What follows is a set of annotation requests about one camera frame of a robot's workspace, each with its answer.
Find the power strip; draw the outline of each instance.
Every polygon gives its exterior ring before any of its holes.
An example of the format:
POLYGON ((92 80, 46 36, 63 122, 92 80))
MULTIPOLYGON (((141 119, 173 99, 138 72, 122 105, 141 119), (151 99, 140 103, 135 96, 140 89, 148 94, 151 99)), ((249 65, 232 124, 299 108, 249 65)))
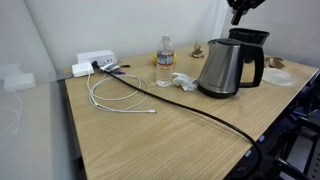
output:
POLYGON ((78 64, 97 61, 100 67, 108 64, 116 65, 118 63, 116 56, 110 50, 80 53, 77 54, 77 60, 78 64))

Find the plastic bottle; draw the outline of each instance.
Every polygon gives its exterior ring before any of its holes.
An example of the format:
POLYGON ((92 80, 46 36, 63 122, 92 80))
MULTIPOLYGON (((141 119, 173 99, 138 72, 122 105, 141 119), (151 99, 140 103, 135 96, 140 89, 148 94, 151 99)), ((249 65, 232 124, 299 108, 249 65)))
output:
POLYGON ((157 51, 156 83, 161 87, 172 84, 174 48, 169 35, 163 35, 157 51))

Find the black cable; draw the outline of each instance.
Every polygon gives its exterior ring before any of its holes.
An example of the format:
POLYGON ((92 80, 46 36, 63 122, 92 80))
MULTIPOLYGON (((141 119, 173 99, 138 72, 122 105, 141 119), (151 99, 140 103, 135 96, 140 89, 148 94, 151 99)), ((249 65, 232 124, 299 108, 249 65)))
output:
POLYGON ((219 123, 221 123, 221 124, 223 124, 223 125, 231 128, 231 129, 235 130, 236 132, 238 132, 239 134, 241 134, 242 136, 244 136, 245 138, 247 138, 247 139, 252 143, 252 145, 256 148, 257 153, 258 153, 258 160, 257 160, 255 166, 252 168, 251 171, 249 171, 248 174, 246 174, 244 177, 242 177, 242 178, 240 178, 240 179, 248 179, 251 175, 253 175, 254 172, 256 172, 256 171, 259 169, 260 164, 261 164, 261 162, 262 162, 262 152, 261 152, 260 148, 258 147, 258 144, 256 143, 256 141, 255 141, 254 139, 252 139, 247 133, 245 133, 245 132, 242 131, 241 129, 239 129, 239 128, 237 128, 236 126, 234 126, 234 125, 232 125, 232 124, 230 124, 230 123, 228 123, 228 122, 226 122, 226 121, 224 121, 224 120, 222 120, 222 119, 220 119, 220 118, 218 118, 218 117, 216 117, 216 116, 213 116, 213 115, 211 115, 211 114, 209 114, 209 113, 206 113, 206 112, 200 111, 200 110, 198 110, 198 109, 195 109, 195 108, 192 108, 192 107, 189 107, 189 106, 185 106, 185 105, 182 105, 182 104, 179 104, 179 103, 176 103, 176 102, 167 100, 167 99, 165 99, 165 98, 162 98, 162 97, 160 97, 160 96, 157 96, 157 95, 155 95, 155 94, 152 94, 152 93, 150 93, 150 92, 147 92, 147 91, 145 91, 145 90, 143 90, 143 89, 140 89, 140 88, 138 88, 138 87, 136 87, 136 86, 134 86, 134 85, 131 85, 131 84, 127 83, 126 81, 124 81, 124 80, 118 78, 117 76, 113 75, 113 74, 110 73, 110 72, 106 72, 106 73, 109 74, 110 76, 112 76, 113 78, 119 80, 120 82, 126 84, 127 86, 129 86, 129 87, 131 87, 131 88, 133 88, 133 89, 136 89, 136 90, 138 90, 138 91, 141 91, 141 92, 143 92, 144 94, 147 94, 147 95, 149 95, 149 96, 151 96, 151 97, 153 97, 153 98, 156 98, 156 99, 162 100, 162 101, 164 101, 164 102, 166 102, 166 103, 169 103, 169 104, 173 104, 173 105, 175 105, 175 106, 178 106, 178 107, 180 107, 180 108, 184 108, 184 109, 187 109, 187 110, 189 110, 189 111, 193 111, 193 112, 196 112, 196 113, 198 113, 198 114, 207 116, 207 117, 209 117, 209 118, 211 118, 211 119, 213 119, 213 120, 216 120, 216 121, 218 121, 219 123))

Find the stainless steel kettle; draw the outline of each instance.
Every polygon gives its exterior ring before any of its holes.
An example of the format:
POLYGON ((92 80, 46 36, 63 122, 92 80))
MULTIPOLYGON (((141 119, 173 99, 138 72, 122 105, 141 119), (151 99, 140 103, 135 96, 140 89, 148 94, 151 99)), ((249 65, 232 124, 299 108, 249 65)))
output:
POLYGON ((233 39, 217 39, 209 42, 209 55, 198 80, 198 89, 214 98, 228 98, 239 87, 259 86, 264 68, 262 47, 233 39), (244 59, 254 60, 253 82, 241 83, 244 59))

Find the napkin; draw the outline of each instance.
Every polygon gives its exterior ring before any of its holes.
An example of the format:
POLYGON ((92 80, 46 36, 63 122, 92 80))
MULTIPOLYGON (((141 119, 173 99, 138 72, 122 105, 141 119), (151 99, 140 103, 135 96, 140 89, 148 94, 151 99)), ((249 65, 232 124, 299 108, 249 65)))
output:
POLYGON ((196 79, 190 78, 182 73, 173 73, 173 84, 181 86, 184 91, 193 91, 197 89, 198 81, 196 79))

